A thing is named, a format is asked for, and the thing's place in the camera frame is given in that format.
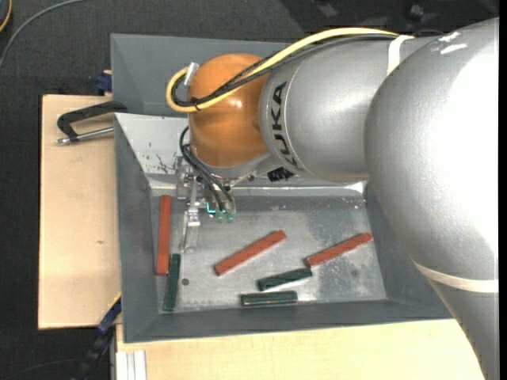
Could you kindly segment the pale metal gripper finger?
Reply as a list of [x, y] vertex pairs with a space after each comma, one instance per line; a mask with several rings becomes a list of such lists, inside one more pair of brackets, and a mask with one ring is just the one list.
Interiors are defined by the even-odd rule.
[[200, 229], [200, 216], [197, 208], [189, 210], [187, 221], [187, 251], [196, 249]]
[[179, 245], [179, 250], [184, 253], [187, 249], [187, 236], [189, 232], [189, 212], [185, 211], [183, 214], [183, 222], [182, 222], [182, 234], [181, 241]]

